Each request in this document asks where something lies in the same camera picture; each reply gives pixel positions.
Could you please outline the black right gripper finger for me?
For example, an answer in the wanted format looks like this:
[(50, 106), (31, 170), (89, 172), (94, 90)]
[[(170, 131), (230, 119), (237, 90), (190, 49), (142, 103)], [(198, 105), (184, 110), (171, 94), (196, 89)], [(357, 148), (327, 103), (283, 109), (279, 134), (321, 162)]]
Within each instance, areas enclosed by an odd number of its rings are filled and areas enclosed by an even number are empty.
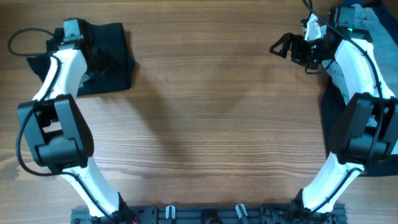
[(288, 51), (290, 49), (291, 43), (294, 39), (293, 33), (284, 34), (275, 44), (273, 44), (269, 51), (275, 52), (275, 48), (281, 45), (280, 51)]
[(274, 48), (270, 48), (269, 52), (276, 55), (276, 56), (280, 56), (282, 58), (286, 58), (287, 57), (287, 53), (288, 53), (289, 49), (282, 47), (279, 50), (276, 50)]

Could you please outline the black shorts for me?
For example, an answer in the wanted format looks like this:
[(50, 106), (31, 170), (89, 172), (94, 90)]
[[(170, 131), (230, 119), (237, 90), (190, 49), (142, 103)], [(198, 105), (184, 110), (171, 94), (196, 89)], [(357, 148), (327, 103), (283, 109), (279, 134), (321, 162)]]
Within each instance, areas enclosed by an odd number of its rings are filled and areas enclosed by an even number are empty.
[(44, 97), (58, 60), (62, 63), (61, 72), (49, 98), (69, 93), (84, 96), (124, 91), (131, 87), (136, 62), (120, 22), (94, 25), (84, 19), (67, 19), (62, 28), (55, 29), (46, 48), (46, 55), (27, 58), (43, 83), (34, 96), (36, 100)]

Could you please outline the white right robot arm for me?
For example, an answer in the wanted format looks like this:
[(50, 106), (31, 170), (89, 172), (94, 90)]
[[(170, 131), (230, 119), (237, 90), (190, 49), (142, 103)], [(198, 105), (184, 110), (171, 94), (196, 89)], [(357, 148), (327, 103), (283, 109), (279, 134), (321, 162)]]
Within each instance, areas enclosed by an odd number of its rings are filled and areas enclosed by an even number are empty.
[(397, 174), (397, 98), (376, 63), (375, 40), (355, 27), (355, 14), (353, 6), (332, 8), (328, 19), (310, 11), (303, 35), (286, 33), (269, 49), (311, 75), (320, 65), (339, 66), (349, 98), (340, 109), (322, 104), (328, 158), (291, 201), (288, 223), (333, 221), (335, 202), (356, 177)]

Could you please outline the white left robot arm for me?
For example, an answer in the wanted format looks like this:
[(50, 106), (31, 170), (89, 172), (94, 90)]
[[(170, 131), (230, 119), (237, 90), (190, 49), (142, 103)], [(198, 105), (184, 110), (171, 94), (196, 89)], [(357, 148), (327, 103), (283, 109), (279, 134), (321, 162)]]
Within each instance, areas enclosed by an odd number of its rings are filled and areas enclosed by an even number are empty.
[(21, 127), (16, 141), (26, 140), (48, 176), (73, 186), (88, 206), (87, 223), (136, 223), (134, 212), (96, 165), (93, 135), (76, 103), (81, 95), (131, 87), (136, 63), (124, 27), (69, 18), (50, 36), (44, 53), (25, 56), (43, 84), (31, 101), (17, 107)]

